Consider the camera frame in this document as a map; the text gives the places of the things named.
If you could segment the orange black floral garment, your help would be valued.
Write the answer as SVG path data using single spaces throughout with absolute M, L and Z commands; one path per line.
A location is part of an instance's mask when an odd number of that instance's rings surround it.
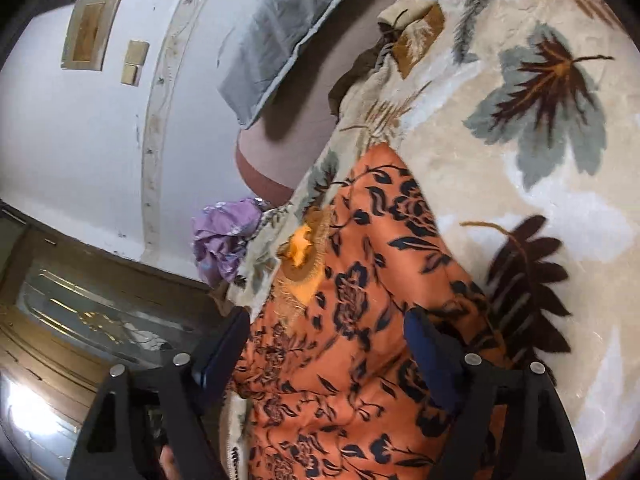
M 380 144 L 301 226 L 233 375 L 250 401 L 253 479 L 424 479 L 450 416 L 404 336 L 414 308 L 466 352 L 503 364 L 488 303 L 440 238 L 401 158 Z

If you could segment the wooden glass-panel door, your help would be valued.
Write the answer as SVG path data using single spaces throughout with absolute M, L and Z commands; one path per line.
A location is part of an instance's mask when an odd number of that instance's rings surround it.
M 114 364 L 145 370 L 221 323 L 206 286 L 1 206 L 1 475 L 63 479 Z

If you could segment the purple crumpled cloth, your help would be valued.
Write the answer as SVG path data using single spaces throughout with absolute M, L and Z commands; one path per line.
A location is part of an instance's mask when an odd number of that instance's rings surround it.
M 248 240 L 262 220 L 256 197 L 205 206 L 192 219 L 192 250 L 198 276 L 211 288 L 231 283 L 246 254 Z

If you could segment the pinkish brown mattress sheet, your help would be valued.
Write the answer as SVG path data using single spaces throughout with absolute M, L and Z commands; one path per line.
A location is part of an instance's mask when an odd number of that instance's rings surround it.
M 381 34 L 378 14 L 396 0 L 343 0 L 306 43 L 257 122 L 236 142 L 236 166 L 252 192 L 285 204 L 335 128 L 329 93 Z

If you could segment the cream leaf-pattern fleece blanket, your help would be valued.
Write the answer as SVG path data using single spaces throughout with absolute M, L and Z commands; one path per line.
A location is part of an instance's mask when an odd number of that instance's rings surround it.
M 229 296 L 253 323 L 337 183 L 377 145 L 405 163 L 482 291 L 504 367 L 541 363 L 590 479 L 639 444 L 639 51 L 605 0 L 398 0 L 399 36 L 342 99 L 290 201 L 262 222 Z M 248 474 L 233 378 L 221 456 Z

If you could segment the grey pillow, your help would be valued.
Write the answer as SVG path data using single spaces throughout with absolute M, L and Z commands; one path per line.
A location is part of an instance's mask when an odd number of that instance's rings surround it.
M 238 125 L 256 122 L 306 43 L 343 0 L 241 0 L 217 54 L 218 92 Z

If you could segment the beige wall switch plate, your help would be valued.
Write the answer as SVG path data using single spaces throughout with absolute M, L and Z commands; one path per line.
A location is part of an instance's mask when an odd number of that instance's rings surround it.
M 141 70 L 148 56 L 150 44 L 141 40 L 130 40 L 125 55 L 120 82 L 126 86 L 137 87 Z

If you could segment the beige framed wall panel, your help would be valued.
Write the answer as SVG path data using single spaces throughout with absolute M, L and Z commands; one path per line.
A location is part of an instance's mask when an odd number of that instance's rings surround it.
M 68 23 L 62 70 L 100 72 L 122 0 L 77 0 Z

